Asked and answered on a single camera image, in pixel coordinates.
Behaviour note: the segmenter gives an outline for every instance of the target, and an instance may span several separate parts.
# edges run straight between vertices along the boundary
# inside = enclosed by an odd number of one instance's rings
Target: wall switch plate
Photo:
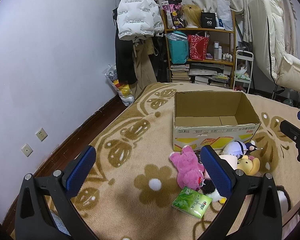
[[[21,151],[25,154],[25,156],[29,157],[29,155],[33,152],[31,147],[26,143],[25,146],[21,148]]]
[[[43,128],[41,128],[39,131],[37,131],[36,135],[40,141],[43,141],[48,136],[48,134],[45,132],[45,130]]]

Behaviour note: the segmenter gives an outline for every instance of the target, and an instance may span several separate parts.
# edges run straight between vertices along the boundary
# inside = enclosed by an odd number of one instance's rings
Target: metal screw
[[[243,172],[243,170],[236,170],[235,171],[235,174],[237,174],[238,176],[243,176],[244,175],[244,172]]]
[[[270,173],[266,173],[266,178],[267,179],[272,179],[273,177],[272,177],[272,175]]]
[[[31,179],[31,177],[32,177],[32,175],[29,173],[25,176],[25,180],[29,180],[29,179]]]
[[[62,173],[61,170],[56,170],[53,172],[53,176],[58,177],[61,175],[61,173]]]

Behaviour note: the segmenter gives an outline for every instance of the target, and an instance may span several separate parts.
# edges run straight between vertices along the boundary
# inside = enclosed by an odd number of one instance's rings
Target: wooden floor
[[[56,149],[34,176],[48,176],[55,170],[63,170],[71,160],[79,155],[86,145],[91,143],[126,108],[118,95],[111,99]],[[11,205],[2,224],[8,234],[11,234],[14,230],[17,200],[18,197]]]

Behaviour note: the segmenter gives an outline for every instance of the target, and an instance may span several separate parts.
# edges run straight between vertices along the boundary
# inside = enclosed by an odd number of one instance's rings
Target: pink teddy bear
[[[177,182],[181,188],[187,186],[197,190],[202,187],[205,168],[198,163],[198,158],[189,145],[183,147],[181,154],[171,153],[169,159],[178,170]]]

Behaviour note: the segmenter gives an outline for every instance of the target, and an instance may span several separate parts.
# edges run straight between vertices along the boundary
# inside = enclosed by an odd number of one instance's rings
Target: blanket
[[[77,197],[71,201],[102,240],[196,240],[222,205],[212,203],[203,219],[171,206],[180,193],[173,151],[173,98],[176,91],[224,90],[183,83],[155,83],[115,119],[91,145],[97,159]],[[253,140],[263,150],[262,174],[272,173],[292,205],[300,200],[300,163],[295,144],[280,131],[288,120],[300,128],[298,109],[260,96],[247,95],[262,120]],[[249,205],[247,197],[230,232],[236,231]],[[55,210],[49,201],[50,209]]]

